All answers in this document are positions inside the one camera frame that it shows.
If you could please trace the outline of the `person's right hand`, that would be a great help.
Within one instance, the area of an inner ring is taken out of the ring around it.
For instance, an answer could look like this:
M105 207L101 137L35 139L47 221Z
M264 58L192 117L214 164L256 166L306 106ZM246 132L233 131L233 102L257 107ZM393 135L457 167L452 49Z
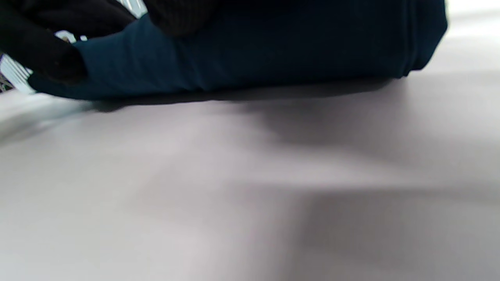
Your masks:
M219 0L145 0L152 23L182 37L199 30ZM2 0L0 48L22 66L54 82L76 84L87 77L80 52L55 35L105 37L121 32L136 16L118 0Z

